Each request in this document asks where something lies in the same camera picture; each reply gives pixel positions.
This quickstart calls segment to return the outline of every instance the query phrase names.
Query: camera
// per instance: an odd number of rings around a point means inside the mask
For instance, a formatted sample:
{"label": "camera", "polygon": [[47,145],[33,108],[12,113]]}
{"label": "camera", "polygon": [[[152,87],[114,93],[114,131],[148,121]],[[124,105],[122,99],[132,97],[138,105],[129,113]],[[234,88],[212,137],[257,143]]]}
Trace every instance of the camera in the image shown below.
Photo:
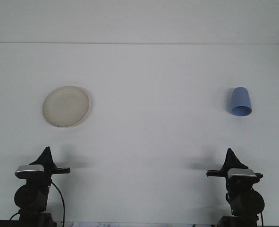
{"label": "camera", "polygon": [[253,189],[263,175],[243,165],[231,148],[221,170],[208,170],[207,176],[225,177],[226,200],[234,217],[223,216],[218,227],[257,227],[257,214],[265,207],[263,197]]}

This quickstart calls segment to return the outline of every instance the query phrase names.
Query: cup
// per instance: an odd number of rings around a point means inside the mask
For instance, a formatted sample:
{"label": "cup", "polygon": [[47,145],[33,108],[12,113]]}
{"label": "cup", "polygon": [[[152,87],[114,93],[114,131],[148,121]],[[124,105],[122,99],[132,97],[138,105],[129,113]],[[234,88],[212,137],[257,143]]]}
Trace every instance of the cup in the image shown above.
{"label": "cup", "polygon": [[235,116],[247,116],[252,112],[251,100],[245,87],[234,89],[231,108]]}

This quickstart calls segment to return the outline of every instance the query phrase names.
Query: plate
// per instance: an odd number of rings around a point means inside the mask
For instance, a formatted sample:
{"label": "plate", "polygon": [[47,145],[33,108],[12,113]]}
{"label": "plate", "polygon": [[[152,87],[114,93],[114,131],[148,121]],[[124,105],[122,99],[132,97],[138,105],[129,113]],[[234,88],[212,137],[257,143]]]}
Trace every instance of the plate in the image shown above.
{"label": "plate", "polygon": [[71,127],[80,123],[89,110],[89,97],[79,87],[60,87],[51,92],[43,104],[47,122],[57,127]]}

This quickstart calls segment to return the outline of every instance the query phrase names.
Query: black cable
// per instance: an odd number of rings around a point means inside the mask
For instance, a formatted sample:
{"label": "black cable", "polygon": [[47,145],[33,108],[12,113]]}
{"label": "black cable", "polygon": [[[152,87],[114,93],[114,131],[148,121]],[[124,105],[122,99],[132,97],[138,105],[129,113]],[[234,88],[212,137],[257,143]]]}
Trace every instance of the black cable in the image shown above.
{"label": "black cable", "polygon": [[9,219],[9,221],[12,220],[12,218],[15,216],[15,215],[18,215],[19,213],[15,213],[14,215],[11,216],[11,218]]}
{"label": "black cable", "polygon": [[63,198],[63,195],[60,192],[59,188],[53,182],[51,182],[51,184],[53,184],[53,186],[59,191],[60,197],[62,198],[62,202],[63,202],[63,224],[62,224],[62,227],[64,227],[64,224],[65,224],[65,203],[64,203],[64,198]]}
{"label": "black cable", "polygon": [[264,227],[263,214],[262,214],[262,212],[261,212],[261,222],[262,222],[262,227]]}

